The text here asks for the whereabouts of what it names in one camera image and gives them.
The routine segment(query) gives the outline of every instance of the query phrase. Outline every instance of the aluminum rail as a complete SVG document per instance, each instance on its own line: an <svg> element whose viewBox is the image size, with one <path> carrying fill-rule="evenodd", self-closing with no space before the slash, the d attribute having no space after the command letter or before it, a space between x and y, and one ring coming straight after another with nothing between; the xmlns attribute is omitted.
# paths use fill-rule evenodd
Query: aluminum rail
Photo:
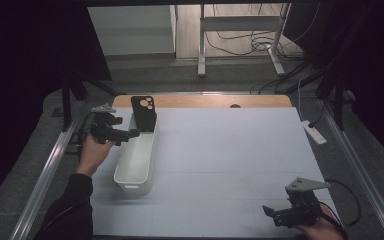
<svg viewBox="0 0 384 240"><path fill-rule="evenodd" d="M350 140L348 139L345 131L341 131L339 127L336 125L332 115L332 109L329 107L329 105L325 106L327 109L327 114L325 114L329 125L331 129L333 130L333 133L336 137L336 139L339 142L339 145L341 146L342 150L344 151L347 160L354 171L354 174L357 177L357 180L360 182L361 188L366 193L366 196L371 203L373 209L375 210L380 223L382 224L384 228L384 198L379 193L376 186L373 184L373 180L370 178L369 174L367 173L366 169L364 168L364 165L362 164L360 157L358 156L357 152L353 148Z"/></svg>
<svg viewBox="0 0 384 240"><path fill-rule="evenodd" d="M26 239L29 231L33 225L33 222L36 218L37 212L39 211L40 206L42 205L43 199L48 191L49 185L52 182L52 179L55 175L55 172L58 168L60 160L64 154L64 151L70 141L71 135L76 129L77 125L80 122L79 115L85 106L85 102L76 101L73 107L73 121L68 127L66 132L61 132L58 137L57 142L55 143L54 148L52 149L51 154L43 168L42 173L39 176L39 179L30 194L29 200L27 201L26 206L24 207L23 212L21 213L20 218L18 219L17 224L15 225L14 231L12 232L9 239Z"/></svg>

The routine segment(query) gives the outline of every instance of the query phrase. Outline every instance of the white wall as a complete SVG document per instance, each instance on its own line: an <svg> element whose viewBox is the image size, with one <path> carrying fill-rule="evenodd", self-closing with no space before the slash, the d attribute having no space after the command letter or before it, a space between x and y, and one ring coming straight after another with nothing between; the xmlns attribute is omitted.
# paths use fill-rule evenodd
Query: white wall
<svg viewBox="0 0 384 240"><path fill-rule="evenodd" d="M173 6L91 7L88 10L106 56L175 51Z"/></svg>

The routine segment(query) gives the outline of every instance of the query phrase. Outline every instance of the person's hand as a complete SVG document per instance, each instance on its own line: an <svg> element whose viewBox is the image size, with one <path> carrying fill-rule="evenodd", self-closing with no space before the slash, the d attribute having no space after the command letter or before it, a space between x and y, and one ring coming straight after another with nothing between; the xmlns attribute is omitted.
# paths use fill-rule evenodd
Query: person's hand
<svg viewBox="0 0 384 240"><path fill-rule="evenodd" d="M335 219L328 207L323 204L320 204L320 207L324 213ZM336 228L324 218L320 218L312 226L298 225L295 228L303 232L309 240L343 240Z"/></svg>
<svg viewBox="0 0 384 240"><path fill-rule="evenodd" d="M92 135L88 134L83 142L82 156L76 173L91 177L104 162L114 144L115 142L111 141L100 144Z"/></svg>

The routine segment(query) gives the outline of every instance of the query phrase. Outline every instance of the table leg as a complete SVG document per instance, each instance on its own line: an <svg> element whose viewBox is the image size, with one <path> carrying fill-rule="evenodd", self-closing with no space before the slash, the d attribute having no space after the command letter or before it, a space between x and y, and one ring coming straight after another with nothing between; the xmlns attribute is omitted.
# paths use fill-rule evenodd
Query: table leg
<svg viewBox="0 0 384 240"><path fill-rule="evenodd" d="M201 4L201 18L199 19L199 54L198 54L198 76L205 76L205 17L204 17L204 4Z"/></svg>
<svg viewBox="0 0 384 240"><path fill-rule="evenodd" d="M286 21L286 15L288 14L290 3L285 3L283 11L280 14L279 23L277 25L277 30L274 35L273 43L270 45L268 50L270 58L273 62L274 68L278 76L284 76L285 70L283 70L282 64L280 63L279 57L277 56L277 45L279 44L280 36L282 35L283 27Z"/></svg>

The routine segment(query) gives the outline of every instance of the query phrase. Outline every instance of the white tray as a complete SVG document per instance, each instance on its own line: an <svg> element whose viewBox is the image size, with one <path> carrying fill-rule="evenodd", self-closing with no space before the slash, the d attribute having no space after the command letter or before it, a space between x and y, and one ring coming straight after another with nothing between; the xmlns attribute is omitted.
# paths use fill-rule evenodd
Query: white tray
<svg viewBox="0 0 384 240"><path fill-rule="evenodd" d="M129 129L136 128L132 114ZM125 143L118 161L114 181L126 192L147 193L152 187L153 166L157 145L158 121L154 132L141 132Z"/></svg>

